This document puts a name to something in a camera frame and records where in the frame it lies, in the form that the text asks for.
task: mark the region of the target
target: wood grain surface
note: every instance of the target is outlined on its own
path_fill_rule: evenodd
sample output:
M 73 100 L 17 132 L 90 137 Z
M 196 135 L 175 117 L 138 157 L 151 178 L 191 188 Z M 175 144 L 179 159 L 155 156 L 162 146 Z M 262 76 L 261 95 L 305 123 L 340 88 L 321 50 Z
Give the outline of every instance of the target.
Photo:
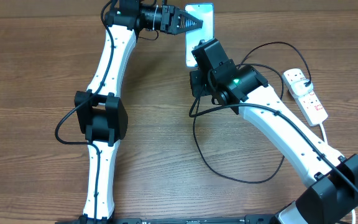
M 97 16 L 108 0 L 0 0 L 0 18 Z M 216 12 L 338 11 L 358 10 L 358 0 L 169 0 L 184 9 L 186 4 L 212 2 Z
M 324 125 L 330 145 L 346 156 L 358 154 L 358 11 L 222 13 L 216 15 L 216 37 L 235 62 L 266 42 L 297 46 L 329 113 Z M 139 40 L 130 57 L 122 90 L 129 126 L 116 160 L 116 216 L 279 211 L 305 191 L 288 161 L 259 185 L 222 179 L 202 163 L 188 117 L 194 99 L 184 42 L 184 35 L 165 34 L 155 42 Z M 53 132 L 72 109 L 75 92 L 91 81 L 103 45 L 97 16 L 0 19 L 0 223 L 53 223 L 81 215 L 87 148 L 59 144 Z M 260 49 L 249 61 L 280 72 L 304 69 L 297 54 L 281 45 Z M 275 74 L 260 71 L 279 92 Z M 305 121 L 287 91 L 283 100 Z M 210 99 L 203 99 L 201 109 L 210 107 Z M 278 166 L 279 151 L 231 110 L 201 117 L 196 130 L 206 159 L 223 174 L 260 180 Z M 317 127 L 312 130 L 320 135 Z M 61 134 L 84 140 L 75 116 Z

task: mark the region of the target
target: power strip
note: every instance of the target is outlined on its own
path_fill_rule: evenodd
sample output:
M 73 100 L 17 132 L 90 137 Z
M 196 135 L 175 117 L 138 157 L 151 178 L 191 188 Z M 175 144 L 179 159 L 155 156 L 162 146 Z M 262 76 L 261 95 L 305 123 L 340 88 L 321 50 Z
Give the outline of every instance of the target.
M 283 79 L 310 126 L 321 124 L 328 118 L 326 110 L 313 91 L 313 84 L 305 85 L 309 80 L 299 68 L 284 72 Z

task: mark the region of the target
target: phone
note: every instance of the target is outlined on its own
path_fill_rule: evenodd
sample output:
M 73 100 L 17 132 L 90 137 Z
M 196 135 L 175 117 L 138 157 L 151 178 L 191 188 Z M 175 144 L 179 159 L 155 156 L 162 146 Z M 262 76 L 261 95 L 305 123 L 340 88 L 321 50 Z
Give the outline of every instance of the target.
M 214 38 L 214 4 L 187 4 L 185 11 L 197 19 L 203 21 L 203 28 L 186 32 L 186 65 L 187 67 L 197 67 L 192 50 L 201 40 L 207 42 Z

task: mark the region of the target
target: wall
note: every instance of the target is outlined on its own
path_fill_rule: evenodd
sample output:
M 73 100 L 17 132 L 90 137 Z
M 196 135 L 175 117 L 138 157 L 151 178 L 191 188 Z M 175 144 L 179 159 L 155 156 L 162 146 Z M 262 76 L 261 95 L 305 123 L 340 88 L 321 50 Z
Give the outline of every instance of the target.
M 0 0 L 0 17 L 99 15 L 106 2 L 107 0 Z M 169 4 L 182 8 L 189 2 L 213 2 L 216 12 L 358 10 L 358 0 L 168 0 Z

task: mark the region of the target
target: wooden tabletop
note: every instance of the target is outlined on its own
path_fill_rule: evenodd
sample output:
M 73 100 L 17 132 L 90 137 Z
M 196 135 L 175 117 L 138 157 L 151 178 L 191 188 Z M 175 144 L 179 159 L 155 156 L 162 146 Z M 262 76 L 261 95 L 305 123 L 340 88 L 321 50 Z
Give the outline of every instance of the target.
M 358 154 L 358 11 L 216 14 L 216 37 L 235 62 L 260 44 L 285 41 L 307 60 L 329 119 L 329 144 Z M 136 218 L 240 217 L 275 213 L 305 187 L 285 161 L 269 182 L 240 184 L 203 164 L 188 110 L 191 96 L 184 35 L 139 40 L 129 59 L 122 101 L 128 132 L 116 160 L 116 216 Z M 82 213 L 88 188 L 88 150 L 55 140 L 98 66 L 104 29 L 98 17 L 0 19 L 0 223 L 53 223 Z M 284 72 L 305 67 L 292 49 L 274 45 L 250 62 Z M 260 71 L 277 92 L 274 73 Z M 285 104 L 303 121 L 286 91 Z M 210 108 L 209 98 L 201 109 Z M 320 136 L 319 128 L 311 128 Z M 244 180 L 267 178 L 281 154 L 253 125 L 231 110 L 198 119 L 197 133 L 211 166 Z M 83 141 L 76 116 L 63 139 Z

